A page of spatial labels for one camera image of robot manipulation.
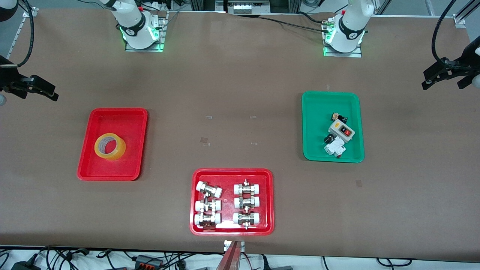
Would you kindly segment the white capped metal pipe fitting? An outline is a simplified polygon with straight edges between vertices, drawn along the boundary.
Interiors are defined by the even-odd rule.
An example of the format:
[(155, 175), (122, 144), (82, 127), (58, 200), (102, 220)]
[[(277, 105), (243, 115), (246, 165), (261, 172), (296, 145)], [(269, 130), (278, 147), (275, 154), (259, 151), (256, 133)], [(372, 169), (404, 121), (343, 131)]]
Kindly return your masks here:
[(251, 213), (234, 213), (233, 222), (243, 226), (246, 230), (249, 227), (255, 226), (260, 222), (260, 214), (251, 212)]
[(250, 184), (247, 179), (243, 183), (235, 184), (233, 188), (235, 195), (242, 196), (243, 194), (258, 195), (260, 193), (259, 184)]
[(221, 224), (222, 218), (220, 213), (200, 213), (194, 215), (193, 222), (196, 226), (200, 228), (215, 228), (216, 225)]
[(234, 198), (234, 207), (236, 209), (248, 210), (253, 207), (260, 206), (260, 198), (258, 196), (251, 196), (249, 198)]
[(217, 212), (221, 211), (222, 202), (220, 200), (212, 199), (209, 201), (207, 198), (204, 200), (199, 200), (194, 203), (194, 210), (196, 212)]
[(208, 198), (220, 198), (223, 189), (219, 186), (210, 186), (207, 182), (199, 181), (196, 190), (204, 194)]

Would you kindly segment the yellow clear packing tape roll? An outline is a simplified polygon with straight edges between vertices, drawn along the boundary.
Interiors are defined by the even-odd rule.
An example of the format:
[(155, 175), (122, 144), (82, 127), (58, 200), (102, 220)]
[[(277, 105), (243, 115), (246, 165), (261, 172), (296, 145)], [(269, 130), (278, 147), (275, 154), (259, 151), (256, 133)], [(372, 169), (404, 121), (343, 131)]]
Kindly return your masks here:
[[(115, 142), (115, 148), (110, 152), (106, 151), (107, 145)], [(105, 133), (97, 138), (94, 144), (94, 150), (98, 157), (109, 161), (120, 159), (126, 151), (125, 141), (114, 133)]]

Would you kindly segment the white circuit breaker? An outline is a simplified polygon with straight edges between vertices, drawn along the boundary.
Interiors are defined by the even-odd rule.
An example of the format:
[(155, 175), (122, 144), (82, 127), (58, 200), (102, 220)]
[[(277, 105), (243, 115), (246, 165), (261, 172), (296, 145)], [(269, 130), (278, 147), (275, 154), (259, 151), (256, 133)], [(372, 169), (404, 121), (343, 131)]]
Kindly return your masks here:
[(329, 154), (333, 155), (336, 158), (340, 158), (343, 152), (346, 150), (345, 142), (338, 136), (336, 136), (335, 140), (330, 144), (326, 144), (324, 146), (324, 150)]

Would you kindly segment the red metal stand bar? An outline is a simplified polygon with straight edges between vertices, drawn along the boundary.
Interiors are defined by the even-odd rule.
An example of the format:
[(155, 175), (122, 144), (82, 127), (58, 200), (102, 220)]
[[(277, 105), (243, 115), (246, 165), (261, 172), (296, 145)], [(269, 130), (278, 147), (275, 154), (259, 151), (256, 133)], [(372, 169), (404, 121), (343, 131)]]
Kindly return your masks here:
[(245, 252), (245, 241), (228, 241), (223, 243), (225, 251), (216, 270), (240, 270), (240, 257)]

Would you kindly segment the green plastic tray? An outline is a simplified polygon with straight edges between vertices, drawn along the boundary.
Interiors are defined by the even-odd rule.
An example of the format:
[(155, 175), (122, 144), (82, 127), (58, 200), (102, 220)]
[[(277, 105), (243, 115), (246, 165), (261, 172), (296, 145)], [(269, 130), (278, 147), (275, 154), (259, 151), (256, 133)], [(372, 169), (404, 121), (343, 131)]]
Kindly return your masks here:
[[(344, 124), (352, 139), (345, 143), (341, 157), (329, 155), (325, 138), (330, 135), (334, 113), (347, 118)], [(306, 91), (302, 94), (303, 154), (309, 161), (359, 164), (365, 159), (360, 100), (348, 92)]]

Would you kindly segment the red plastic tray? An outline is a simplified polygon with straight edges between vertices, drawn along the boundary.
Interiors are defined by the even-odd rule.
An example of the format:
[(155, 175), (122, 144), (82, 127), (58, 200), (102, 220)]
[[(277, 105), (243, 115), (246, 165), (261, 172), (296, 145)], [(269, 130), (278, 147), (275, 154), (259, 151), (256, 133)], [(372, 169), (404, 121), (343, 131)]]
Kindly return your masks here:
[[(77, 177), (83, 181), (134, 181), (141, 172), (143, 148), (149, 113), (144, 108), (98, 108), (88, 119), (79, 157)], [(98, 157), (94, 145), (98, 137), (114, 133), (126, 143), (126, 151), (118, 160)], [(106, 146), (111, 152), (115, 142)]]
[[(249, 193), (235, 195), (235, 184), (243, 183), (247, 179), (250, 184), (259, 184), (259, 194)], [(190, 207), (190, 231), (196, 236), (267, 236), (275, 227), (274, 221), (274, 186), (273, 174), (264, 168), (200, 168), (192, 176), (192, 194)], [(207, 182), (210, 186), (219, 186), (223, 189), (220, 198), (208, 198), (196, 190), (199, 181)], [(234, 198), (259, 197), (259, 207), (241, 210), (234, 207)], [(206, 212), (206, 214), (220, 213), (222, 222), (215, 228), (200, 228), (194, 224), (194, 215), (202, 212), (194, 210), (194, 203), (199, 200), (212, 199), (222, 202), (221, 211)], [(233, 222), (234, 213), (259, 213), (259, 224), (245, 229)]]

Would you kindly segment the white power strip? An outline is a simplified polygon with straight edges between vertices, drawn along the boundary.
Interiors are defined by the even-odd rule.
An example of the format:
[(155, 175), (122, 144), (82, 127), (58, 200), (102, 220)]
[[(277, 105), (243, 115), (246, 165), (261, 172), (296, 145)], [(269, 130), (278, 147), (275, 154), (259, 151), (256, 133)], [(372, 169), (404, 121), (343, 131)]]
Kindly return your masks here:
[(228, 3), (228, 12), (235, 15), (260, 15), (270, 11), (269, 1), (233, 1)]

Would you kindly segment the grey push button switch box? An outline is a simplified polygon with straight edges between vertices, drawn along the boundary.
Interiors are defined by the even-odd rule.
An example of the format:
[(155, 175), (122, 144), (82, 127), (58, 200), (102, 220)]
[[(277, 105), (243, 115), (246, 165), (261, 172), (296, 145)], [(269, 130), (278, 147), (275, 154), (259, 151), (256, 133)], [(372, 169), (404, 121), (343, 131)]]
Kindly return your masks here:
[(335, 138), (339, 137), (345, 143), (348, 143), (356, 133), (353, 129), (351, 129), (346, 123), (343, 123), (341, 120), (333, 121), (333, 123), (328, 128), (328, 131)]

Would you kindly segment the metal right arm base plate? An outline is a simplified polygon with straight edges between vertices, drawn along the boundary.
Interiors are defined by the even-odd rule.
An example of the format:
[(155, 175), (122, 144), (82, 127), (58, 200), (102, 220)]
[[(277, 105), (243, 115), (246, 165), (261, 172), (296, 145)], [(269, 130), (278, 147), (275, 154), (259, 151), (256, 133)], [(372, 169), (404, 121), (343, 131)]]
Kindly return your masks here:
[(166, 14), (166, 17), (159, 17), (149, 11), (143, 11), (142, 14), (145, 15), (145, 24), (136, 36), (129, 36), (120, 28), (125, 41), (124, 50), (126, 52), (163, 52), (169, 14)]

